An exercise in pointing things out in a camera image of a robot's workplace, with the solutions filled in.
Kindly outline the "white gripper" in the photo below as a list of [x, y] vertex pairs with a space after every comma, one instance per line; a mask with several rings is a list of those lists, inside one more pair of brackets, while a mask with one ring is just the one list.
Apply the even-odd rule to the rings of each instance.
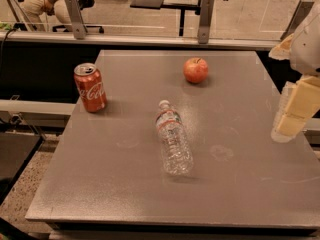
[[[275, 60], [288, 60], [293, 35], [273, 47], [268, 56]], [[320, 110], [320, 78], [303, 75], [296, 83], [287, 82], [282, 89], [275, 115], [271, 138], [279, 143], [293, 139]]]

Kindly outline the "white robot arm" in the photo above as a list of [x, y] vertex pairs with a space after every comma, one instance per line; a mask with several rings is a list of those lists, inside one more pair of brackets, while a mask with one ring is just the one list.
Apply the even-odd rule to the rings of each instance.
[[295, 31], [269, 52], [276, 60], [288, 60], [302, 74], [296, 83], [287, 81], [282, 89], [271, 138], [279, 143], [294, 139], [306, 122], [320, 110], [320, 4]]

